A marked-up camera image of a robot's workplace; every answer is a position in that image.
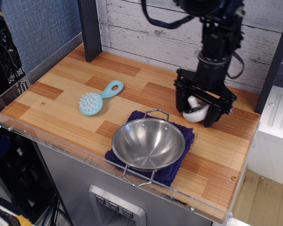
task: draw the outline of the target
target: wooden floor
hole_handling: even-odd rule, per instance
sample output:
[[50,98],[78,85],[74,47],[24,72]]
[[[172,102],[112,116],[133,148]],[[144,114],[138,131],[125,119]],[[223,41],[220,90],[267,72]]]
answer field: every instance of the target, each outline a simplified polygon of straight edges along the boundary
[[234,218],[251,226],[283,226],[283,185],[248,170]]

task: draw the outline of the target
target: wood grain surface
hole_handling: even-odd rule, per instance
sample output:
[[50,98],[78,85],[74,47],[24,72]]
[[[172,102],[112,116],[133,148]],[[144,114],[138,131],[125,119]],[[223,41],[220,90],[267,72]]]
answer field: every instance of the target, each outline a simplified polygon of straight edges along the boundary
[[247,170],[234,217],[252,226],[283,226],[283,185]]
[[[170,113],[170,121],[195,133],[171,187],[228,212],[238,184],[232,176],[239,179],[258,125],[260,115],[253,112],[258,96],[231,89],[238,96],[233,113],[205,128],[203,122],[187,122],[176,110],[175,79],[176,72],[105,52],[88,63],[80,45],[1,113],[28,125],[28,133],[37,129],[37,137],[50,135],[59,147],[70,144],[74,148],[67,150],[83,158],[88,153],[104,158],[113,134],[132,111],[161,108]],[[122,81],[123,90],[104,99],[98,114],[83,115],[78,104],[82,94],[100,93],[112,80]]]

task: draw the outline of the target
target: hair brush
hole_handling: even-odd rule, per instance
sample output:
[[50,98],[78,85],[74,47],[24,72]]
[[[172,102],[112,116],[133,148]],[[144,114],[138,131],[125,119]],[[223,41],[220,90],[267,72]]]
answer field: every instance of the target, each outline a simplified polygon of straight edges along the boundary
[[121,81],[114,80],[101,93],[86,93],[85,96],[82,95],[79,102],[80,111],[85,115],[97,114],[103,107],[103,99],[115,96],[123,87],[124,85]]

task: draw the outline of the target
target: screw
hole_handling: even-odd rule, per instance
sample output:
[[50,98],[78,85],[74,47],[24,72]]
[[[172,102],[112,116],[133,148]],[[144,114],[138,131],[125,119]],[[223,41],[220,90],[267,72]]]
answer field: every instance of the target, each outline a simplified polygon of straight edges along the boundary
[[237,181],[237,177],[236,176],[232,176],[232,181]]
[[239,7],[239,8],[236,10],[236,15],[239,16],[240,18],[242,18],[242,17],[245,15],[245,11],[243,10],[242,7]]

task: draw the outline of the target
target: purple cloth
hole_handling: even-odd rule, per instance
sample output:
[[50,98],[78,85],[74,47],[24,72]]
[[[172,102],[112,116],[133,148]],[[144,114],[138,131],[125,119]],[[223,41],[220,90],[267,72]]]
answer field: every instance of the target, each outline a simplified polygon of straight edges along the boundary
[[[143,112],[134,111],[134,112],[132,112],[132,114],[128,118],[127,122],[132,121],[132,120],[136,120],[136,119],[141,119],[141,118],[144,117],[144,115],[145,115],[145,113],[143,113]],[[147,115],[146,118],[155,118],[155,117]],[[188,153],[188,151],[191,147],[191,144],[194,141],[194,137],[195,137],[195,135],[193,133],[193,128],[187,128],[187,127],[178,125],[174,122],[171,122],[171,124],[175,125],[183,133],[183,136],[184,136],[184,139],[185,139],[185,150],[184,150],[182,156],[176,162],[174,162],[173,164],[171,164],[171,165],[169,165],[169,166],[167,166],[163,169],[158,170],[155,173],[154,180],[157,181],[157,182],[160,182],[160,183],[162,183],[166,186],[171,186],[172,182],[174,181],[174,178],[175,178],[175,176],[176,176],[176,174],[179,170],[179,167],[180,167],[185,155]],[[123,167],[126,166],[125,163],[123,163],[119,158],[117,158],[117,156],[114,154],[112,149],[110,151],[106,152],[105,158],[107,160],[112,161],[112,162],[114,162],[118,165],[121,165]],[[133,171],[136,171],[139,174],[144,175],[148,178],[150,178],[151,175],[152,175],[152,172],[137,171],[137,170],[134,170],[134,169],[133,169]]]

